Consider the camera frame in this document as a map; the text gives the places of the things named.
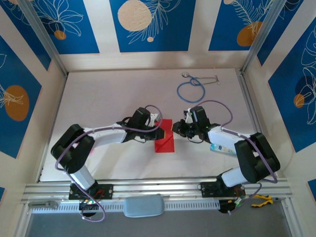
white table surface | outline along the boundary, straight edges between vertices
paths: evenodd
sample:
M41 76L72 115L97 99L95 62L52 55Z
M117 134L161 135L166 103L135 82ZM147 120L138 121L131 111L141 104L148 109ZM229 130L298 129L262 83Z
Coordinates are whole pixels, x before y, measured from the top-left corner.
M188 80L181 76L183 71L195 77L216 74L220 84L205 85L205 100L219 100L231 108L234 120L227 128L255 132L235 69L76 72L69 74L49 151L74 123L82 127L111 125L147 104L158 106L165 119L172 119L173 123L179 121L183 111L193 107L176 93L177 86ZM181 92L185 98L196 100L202 89L188 85ZM223 124L230 118L220 105L205 103L203 107L211 123ZM110 144L95 149L86 166L95 179L215 176L238 166L236 157L212 152L206 142L193 144L174 134L174 144L174 153L155 153L154 142ZM55 170L55 161L47 154L41 181L68 180L63 172Z

metal frame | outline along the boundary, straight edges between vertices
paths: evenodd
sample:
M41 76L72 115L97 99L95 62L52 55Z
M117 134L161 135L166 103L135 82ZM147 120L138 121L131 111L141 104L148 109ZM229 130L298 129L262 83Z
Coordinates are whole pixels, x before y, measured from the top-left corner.
M50 39L48 33L43 27L40 19L38 18L35 10L33 9L31 3L28 0L17 0L19 6L26 16L26 19L29 21L33 30L37 34L39 40L42 42L44 48L48 52L49 56L56 62L57 67L63 73L63 75L67 78L67 71L65 69L62 60L58 54L56 47L54 46L52 40ZM244 66L241 69L236 69L237 77L239 80L240 87L242 89L242 93L244 95L244 99L247 104L247 108L251 119L253 121L254 129L257 131L262 131L260 122L254 107L254 104L251 99L251 95L249 93L248 85L244 78L244 72L247 70L247 67L250 65L252 60L256 57L260 47L262 46L264 40L266 39L270 29L272 28L274 22L276 21L282 7L284 6L286 0L276 1L275 4L271 7L270 11L267 14L266 20L262 25L252 47L250 48L249 54L246 58ZM56 115L53 122L51 134L56 122L56 117L58 114L58 110L60 107L60 103L62 100L63 92L60 96L59 105L56 109ZM40 173L42 171L43 162L45 160L45 156L48 152L48 143L50 141L51 135L45 147L42 161L40 163L40 167L37 175L37 182L39 182ZM101 180L98 181L100 184L114 184L114 193L112 200L103 201L107 209L111 209L111 206L118 206L119 208L114 210L121 211L122 201L126 197L130 196L138 196L138 195L150 195L150 194L160 194L163 196L166 202L170 203L169 208L173 208L171 202L173 201L181 201L183 203L214 203L218 201L220 198L202 198L201 191L198 190L198 184L200 182L211 182L215 181L215 177L193 177L193 178L165 178L165 179L135 179L135 180ZM15 236L22 237L26 234L27 227L30 221L30 217L32 212L42 212L42 213L51 213L53 211L59 212L67 212L67 211L75 211L77 212L74 206L78 206L78 201L69 201L69 185L70 182L39 182L35 184L27 184L25 188L24 195L22 197L22 212L20 216L20 220L15 232ZM248 184L245 185L245 191L247 194L251 194L257 190L258 185L256 184ZM263 182L263 187L259 192L262 195L273 195L278 196L280 198L286 198L282 201L284 213L286 215L291 233L295 237L304 236L304 230L302 228L302 223L296 215L292 192L285 178L280 178L277 184L271 184L269 182ZM55 200L60 203L58 210L50 210L45 207L43 208L30 208L27 204L31 201L47 201L47 200ZM209 209L214 209L215 206L209 206Z
M61 91L61 93L59 95L58 105L57 105L56 110L54 111L55 115L54 115L53 124L52 124L51 130L50 130L48 141L46 142L45 147L44 147L44 151L43 151L40 163L39 163L39 168L38 168L38 171L37 171L37 174L36 174L36 179L34 180L34 183L38 183L40 181L41 172L43 170L43 166L44 166L44 163L45 163L45 160L46 160L46 156L47 156L47 153L48 153L48 147L49 147L49 143L50 143L50 140L51 140L51 137L52 137L52 134L53 134L53 130L54 130L55 124L56 124L56 119L57 119L58 111L59 111L59 108L60 108L60 105L61 105L61 100L62 100L63 95L64 95L67 78L68 78L68 76L66 77L66 80L64 81L63 89L62 89L62 91Z
M33 31L35 32L36 36L39 38L40 42L45 48L46 52L48 53L50 58L55 61L57 68L66 78L68 73L66 67L61 60L53 41L45 30L45 27L40 21L40 18L38 17L36 11L34 10L32 3L29 0L17 0L17 3L25 18L28 20Z
M241 68L241 74L243 75L249 65L252 63L252 61L257 56L261 46L263 45L264 41L266 40L271 28L273 27L274 23L276 22L280 12L282 11L282 8L284 7L287 0L277 0L274 1L274 4L272 4L269 12L267 13L267 16L265 20L263 21L262 26L260 27L260 30L254 39L252 46L250 47L249 53L246 57L246 60L243 64L243 67Z

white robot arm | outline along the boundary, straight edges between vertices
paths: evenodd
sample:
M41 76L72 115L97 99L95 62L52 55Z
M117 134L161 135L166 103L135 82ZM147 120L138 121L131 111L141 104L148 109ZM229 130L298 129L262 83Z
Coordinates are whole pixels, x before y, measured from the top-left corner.
M66 152L60 164L78 185L93 194L97 192L97 182L84 165L90 152L96 147L127 142L134 140L135 137L145 141L162 139L164 138L164 130L160 127L152 132L145 132L146 130L153 130L156 127L155 122L159 119L159 114L151 114L148 110L139 108L132 117L127 117L111 126L83 128L78 124L73 124L53 146L51 154L58 159L72 141L80 135L92 131L89 135L83 136Z
M257 183L270 175L265 162L256 154L252 144L260 150L273 172L280 169L280 163L262 133L240 134L219 124L211 124L202 106L184 111L184 119L174 123L172 130L182 137L199 136L202 141L224 146L237 155L239 167L217 176L221 189L229 189L246 182Z

red block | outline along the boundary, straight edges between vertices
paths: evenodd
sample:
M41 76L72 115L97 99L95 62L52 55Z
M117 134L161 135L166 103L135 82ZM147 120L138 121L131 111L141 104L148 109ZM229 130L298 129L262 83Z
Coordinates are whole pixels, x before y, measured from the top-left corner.
M174 140L172 132L172 119L163 119L161 128L165 132L163 139L155 141L155 152L156 153L170 153L174 152Z

yellow tool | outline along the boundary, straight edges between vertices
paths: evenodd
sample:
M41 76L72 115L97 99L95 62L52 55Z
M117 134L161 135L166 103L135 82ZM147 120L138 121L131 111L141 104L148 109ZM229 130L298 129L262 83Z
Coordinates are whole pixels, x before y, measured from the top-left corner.
M256 194L254 196L254 198L261 198L261 199L264 199L266 201L261 203L261 204L252 204L251 205L252 207L262 207L262 206L265 206L267 204L273 204L273 202L275 202L275 201L282 201L285 199L285 198L279 198L279 197L271 197L270 195L263 196L263 195L259 195L259 194Z

